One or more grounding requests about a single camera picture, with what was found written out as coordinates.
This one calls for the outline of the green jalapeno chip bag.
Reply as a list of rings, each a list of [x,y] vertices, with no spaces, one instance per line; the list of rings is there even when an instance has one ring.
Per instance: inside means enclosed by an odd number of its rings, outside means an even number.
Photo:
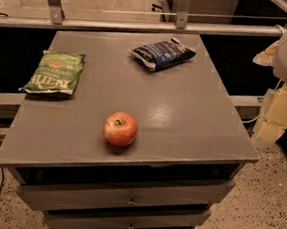
[[[84,54],[46,50],[21,92],[71,96],[84,66]]]

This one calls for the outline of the dark blue chip bag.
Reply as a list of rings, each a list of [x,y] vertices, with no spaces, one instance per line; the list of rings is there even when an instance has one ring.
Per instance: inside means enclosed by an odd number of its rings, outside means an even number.
[[[139,46],[132,49],[130,54],[150,71],[158,71],[190,60],[196,56],[196,51],[183,45],[180,40],[171,38]]]

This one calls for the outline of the red apple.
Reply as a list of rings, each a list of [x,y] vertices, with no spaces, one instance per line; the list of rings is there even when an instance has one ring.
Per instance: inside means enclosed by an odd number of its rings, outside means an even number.
[[[116,112],[106,118],[103,125],[104,138],[108,143],[125,147],[133,143],[137,136],[137,122],[128,113]]]

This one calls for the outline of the grey drawer cabinet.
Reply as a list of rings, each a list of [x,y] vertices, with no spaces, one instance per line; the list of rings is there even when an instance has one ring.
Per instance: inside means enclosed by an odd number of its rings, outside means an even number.
[[[258,159],[198,36],[189,61],[150,72],[131,50],[159,34],[60,31],[85,66],[66,100],[28,96],[0,167],[50,229],[195,229]]]

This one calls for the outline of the metal railing frame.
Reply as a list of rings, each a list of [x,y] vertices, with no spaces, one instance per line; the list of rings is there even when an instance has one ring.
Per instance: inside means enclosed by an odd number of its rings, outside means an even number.
[[[0,27],[277,37],[287,0],[0,0]]]

